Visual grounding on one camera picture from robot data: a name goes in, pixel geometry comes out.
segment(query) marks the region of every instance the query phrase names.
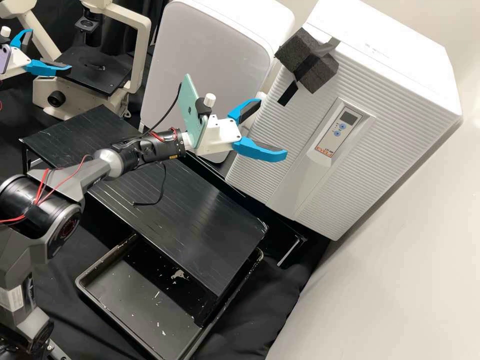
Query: black plastic tray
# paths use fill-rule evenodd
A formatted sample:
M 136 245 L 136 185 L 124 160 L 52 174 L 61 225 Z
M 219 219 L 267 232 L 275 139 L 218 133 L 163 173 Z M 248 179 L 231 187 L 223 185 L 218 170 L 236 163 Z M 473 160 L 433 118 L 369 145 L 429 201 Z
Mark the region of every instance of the black plastic tray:
M 181 273 L 171 275 L 175 269 L 161 257 L 155 262 L 145 261 L 143 247 L 148 246 L 137 235 L 131 236 L 85 270 L 75 284 L 155 359 L 187 360 L 262 260 L 263 253 L 255 249 L 234 279 L 225 300 L 217 304 L 209 321 L 200 327 L 195 324 L 198 306 L 194 304 L 201 304 L 204 299 L 195 282 L 182 277 Z M 169 294 L 168 283 L 177 287 L 177 294 L 183 292 L 190 296 L 191 305 L 177 304 Z

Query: black foam block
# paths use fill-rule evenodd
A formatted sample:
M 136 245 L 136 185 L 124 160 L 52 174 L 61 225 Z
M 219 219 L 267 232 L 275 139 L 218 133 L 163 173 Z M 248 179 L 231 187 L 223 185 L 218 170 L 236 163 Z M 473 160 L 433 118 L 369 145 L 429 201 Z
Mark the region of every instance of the black foam block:
M 322 44 L 302 27 L 275 54 L 297 81 L 312 94 L 333 78 L 339 63 L 329 54 L 319 56 Z

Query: smartphone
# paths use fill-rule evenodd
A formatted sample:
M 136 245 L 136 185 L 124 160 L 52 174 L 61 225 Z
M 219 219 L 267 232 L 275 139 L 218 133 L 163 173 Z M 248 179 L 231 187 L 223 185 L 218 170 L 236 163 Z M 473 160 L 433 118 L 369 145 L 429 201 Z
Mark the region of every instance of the smartphone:
M 11 53 L 12 48 L 9 45 L 0 45 L 0 74 L 5 74 L 7 72 Z

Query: ribbed white panel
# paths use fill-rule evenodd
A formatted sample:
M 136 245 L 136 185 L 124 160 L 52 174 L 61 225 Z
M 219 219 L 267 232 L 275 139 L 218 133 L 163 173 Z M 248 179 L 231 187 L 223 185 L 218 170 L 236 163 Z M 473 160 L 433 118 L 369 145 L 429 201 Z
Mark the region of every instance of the ribbed white panel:
M 277 103 L 292 74 L 280 70 L 263 102 L 250 137 L 288 150 L 285 161 L 265 163 L 238 156 L 226 180 L 267 203 L 312 134 L 340 97 L 376 117 L 349 154 L 298 209 L 294 220 L 337 240 L 439 138 L 459 116 L 359 65 L 333 54 L 339 71 L 315 94 L 302 85 L 285 106 Z

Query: white appliance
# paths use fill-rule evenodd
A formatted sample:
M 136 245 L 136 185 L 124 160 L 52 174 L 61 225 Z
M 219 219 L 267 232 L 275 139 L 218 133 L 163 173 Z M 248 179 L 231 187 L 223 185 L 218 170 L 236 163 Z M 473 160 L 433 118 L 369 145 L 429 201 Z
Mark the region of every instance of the white appliance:
M 338 240 L 460 121 L 445 49 L 358 0 L 321 0 L 303 28 L 337 74 L 314 94 L 277 103 L 293 75 L 282 66 L 249 137 L 288 150 L 285 161 L 238 156 L 226 181 L 276 212 Z
M 200 96 L 214 93 L 215 114 L 227 114 L 254 98 L 288 38 L 293 13 L 274 0 L 174 0 L 163 12 L 141 108 L 141 122 L 154 125 L 190 74 Z M 175 106 L 157 131 L 184 121 Z M 209 155 L 222 162 L 228 153 Z

